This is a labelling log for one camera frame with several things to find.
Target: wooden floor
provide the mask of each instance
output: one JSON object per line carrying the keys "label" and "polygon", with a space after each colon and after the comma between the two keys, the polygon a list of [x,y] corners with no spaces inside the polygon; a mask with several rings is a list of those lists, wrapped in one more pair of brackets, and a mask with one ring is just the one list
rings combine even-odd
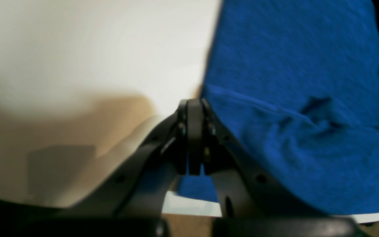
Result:
{"label": "wooden floor", "polygon": [[[206,216],[184,216],[164,214],[169,222],[172,237],[209,237],[211,236],[212,218]],[[373,237],[379,237],[379,222],[371,227],[361,227]]]}

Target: blue fabric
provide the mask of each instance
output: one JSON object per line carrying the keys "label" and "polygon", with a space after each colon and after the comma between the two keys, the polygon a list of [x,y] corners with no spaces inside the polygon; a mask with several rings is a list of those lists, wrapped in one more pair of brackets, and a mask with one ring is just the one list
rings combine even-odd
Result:
{"label": "blue fabric", "polygon": [[[203,97],[308,204],[379,212],[379,1],[225,0]],[[211,200],[203,180],[178,193]]]}

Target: white surface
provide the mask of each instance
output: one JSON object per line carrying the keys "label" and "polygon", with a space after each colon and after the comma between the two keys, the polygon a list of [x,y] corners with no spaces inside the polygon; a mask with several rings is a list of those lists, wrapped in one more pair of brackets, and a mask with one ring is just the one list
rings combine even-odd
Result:
{"label": "white surface", "polygon": [[369,213],[369,214],[356,214],[350,215],[357,223],[369,223],[369,222],[378,222],[379,213]]}
{"label": "white surface", "polygon": [[180,197],[171,191],[166,194],[162,213],[221,217],[218,203]]}
{"label": "white surface", "polygon": [[[66,207],[101,183],[196,96],[219,4],[0,0],[0,198]],[[28,160],[52,145],[96,152]]]}

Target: black plastic mechanism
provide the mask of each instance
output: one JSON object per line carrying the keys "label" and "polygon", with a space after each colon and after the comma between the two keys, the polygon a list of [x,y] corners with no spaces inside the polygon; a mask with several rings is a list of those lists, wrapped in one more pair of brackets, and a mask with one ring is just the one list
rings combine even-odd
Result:
{"label": "black plastic mechanism", "polygon": [[204,99],[182,100],[92,194],[51,219],[32,222],[24,233],[166,237],[167,224],[160,218],[166,192],[180,175],[200,174],[202,164],[215,183],[223,215],[214,222],[212,236],[368,236],[352,219],[329,217],[281,186]]}

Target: hole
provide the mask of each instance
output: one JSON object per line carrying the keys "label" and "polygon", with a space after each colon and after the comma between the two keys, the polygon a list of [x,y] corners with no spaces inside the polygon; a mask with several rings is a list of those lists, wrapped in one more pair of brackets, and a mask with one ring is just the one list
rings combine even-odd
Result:
{"label": "hole", "polygon": [[124,180],[125,180],[125,176],[123,176],[123,175],[119,175],[119,176],[115,179],[115,183],[122,183]]}
{"label": "hole", "polygon": [[232,202],[230,201],[230,198],[226,197],[224,203],[226,206],[227,217],[234,217],[235,213],[233,212],[233,206],[232,206]]}
{"label": "hole", "polygon": [[264,174],[259,174],[256,177],[259,183],[267,183],[267,177]]}

